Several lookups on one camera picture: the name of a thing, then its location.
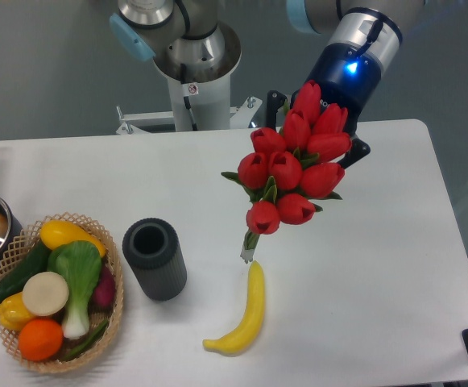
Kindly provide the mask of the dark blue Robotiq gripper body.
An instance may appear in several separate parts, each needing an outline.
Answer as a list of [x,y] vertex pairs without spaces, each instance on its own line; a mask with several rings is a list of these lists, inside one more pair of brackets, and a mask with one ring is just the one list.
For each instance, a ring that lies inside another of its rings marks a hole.
[[402,43],[397,25],[382,12],[353,8],[335,29],[309,80],[321,88],[321,105],[348,111],[344,131],[354,134],[358,119]]

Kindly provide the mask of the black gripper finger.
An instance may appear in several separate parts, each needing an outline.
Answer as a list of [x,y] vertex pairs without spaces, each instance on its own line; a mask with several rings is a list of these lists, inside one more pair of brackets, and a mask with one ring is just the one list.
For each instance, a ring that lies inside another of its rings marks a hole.
[[265,126],[276,130],[278,110],[284,107],[288,97],[278,90],[269,90],[266,98]]
[[338,164],[347,169],[351,165],[359,162],[364,157],[371,153],[371,147],[369,144],[361,140],[357,135],[351,137],[351,148],[344,155],[342,159],[338,161]]

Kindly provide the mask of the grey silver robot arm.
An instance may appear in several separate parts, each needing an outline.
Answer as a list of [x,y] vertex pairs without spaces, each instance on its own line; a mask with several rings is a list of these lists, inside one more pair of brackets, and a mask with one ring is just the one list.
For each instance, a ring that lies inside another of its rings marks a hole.
[[[249,123],[230,108],[230,76],[241,48],[217,7],[215,1],[121,1],[110,16],[124,49],[137,60],[153,60],[166,77],[178,131]],[[296,30],[329,35],[309,78],[321,87],[321,109],[348,110],[349,135],[424,7],[422,1],[287,2]]]

